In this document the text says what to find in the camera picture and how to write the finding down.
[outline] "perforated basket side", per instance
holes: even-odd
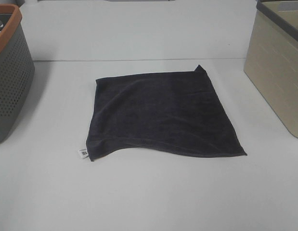
[[[0,141],[10,131],[29,91],[34,65],[19,25],[0,54]]]

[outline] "dark bin rim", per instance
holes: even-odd
[[[14,4],[0,4],[0,14],[1,13],[10,13],[11,17],[0,32],[0,53],[9,43],[22,20],[22,14],[19,11],[19,7]]]
[[[275,24],[277,24],[282,30],[284,30],[288,35],[298,41],[298,29],[288,23],[285,19],[277,15],[274,11],[269,9],[263,4],[263,2],[268,1],[282,1],[282,0],[258,0],[257,9],[262,12],[265,16],[271,19]]]

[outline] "gray plastic basket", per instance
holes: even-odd
[[[0,12],[3,23],[3,27],[0,27],[1,142],[7,137],[25,102],[35,68],[20,25],[21,14],[18,7],[0,5]]]

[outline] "dark gray towel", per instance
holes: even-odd
[[[195,157],[246,155],[201,66],[96,83],[87,138],[91,161],[133,147]]]

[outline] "beige storage bin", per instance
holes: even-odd
[[[259,0],[245,73],[298,137],[298,0]]]

